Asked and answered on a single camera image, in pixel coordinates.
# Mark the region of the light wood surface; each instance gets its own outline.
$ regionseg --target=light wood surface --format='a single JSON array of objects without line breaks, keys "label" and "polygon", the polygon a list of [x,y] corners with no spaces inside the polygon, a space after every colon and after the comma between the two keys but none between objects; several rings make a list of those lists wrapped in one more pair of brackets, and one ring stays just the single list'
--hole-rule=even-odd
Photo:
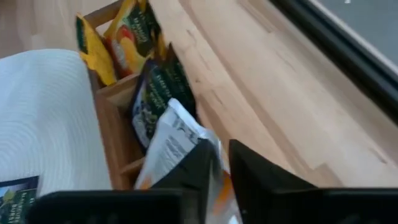
[{"label": "light wood surface", "polygon": [[[101,7],[92,0],[23,2],[0,2],[0,11],[7,11],[0,16],[0,57],[42,47],[75,49],[75,12]],[[398,186],[397,127],[272,5],[150,2],[187,71],[202,123],[225,148],[238,139],[319,186]],[[122,128],[103,134],[123,134]],[[121,163],[115,170],[129,168]]]}]

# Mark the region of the wooden countertop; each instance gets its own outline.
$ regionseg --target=wooden countertop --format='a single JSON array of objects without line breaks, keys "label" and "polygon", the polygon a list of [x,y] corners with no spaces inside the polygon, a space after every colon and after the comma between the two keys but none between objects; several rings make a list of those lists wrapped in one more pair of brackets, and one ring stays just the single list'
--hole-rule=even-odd
[{"label": "wooden countertop", "polygon": [[318,186],[398,186],[397,127],[269,3],[150,2],[225,148]]}]

